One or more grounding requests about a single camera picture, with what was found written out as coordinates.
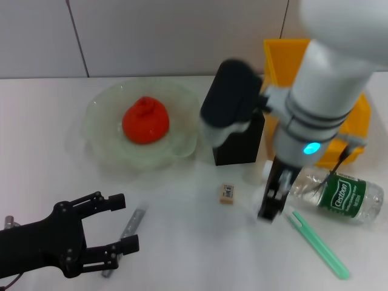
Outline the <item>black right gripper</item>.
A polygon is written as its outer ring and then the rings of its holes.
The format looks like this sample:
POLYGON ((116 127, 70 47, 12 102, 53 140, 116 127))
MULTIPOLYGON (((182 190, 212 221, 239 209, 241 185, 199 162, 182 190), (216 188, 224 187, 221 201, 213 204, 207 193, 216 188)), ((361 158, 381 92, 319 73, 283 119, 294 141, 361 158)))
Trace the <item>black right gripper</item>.
POLYGON ((284 163, 275 156, 270 169, 268 183, 264 191, 263 201, 257 214, 258 218, 267 222, 273 222, 277 214, 284 208, 284 198, 279 190, 278 184, 278 180, 284 171, 291 173, 289 184, 292 185, 299 174, 299 167, 284 163))

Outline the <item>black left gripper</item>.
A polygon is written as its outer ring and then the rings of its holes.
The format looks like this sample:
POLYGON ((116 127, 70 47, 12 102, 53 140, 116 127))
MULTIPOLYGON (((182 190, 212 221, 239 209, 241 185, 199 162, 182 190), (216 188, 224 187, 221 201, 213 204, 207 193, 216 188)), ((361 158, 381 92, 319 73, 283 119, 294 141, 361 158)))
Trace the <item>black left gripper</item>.
POLYGON ((95 192, 55 204, 52 213, 41 221, 2 230, 1 278, 44 267, 57 267, 66 278, 117 269, 120 257, 139 251, 138 235, 86 248, 81 220, 125 207, 124 194, 105 199, 101 192, 95 192))

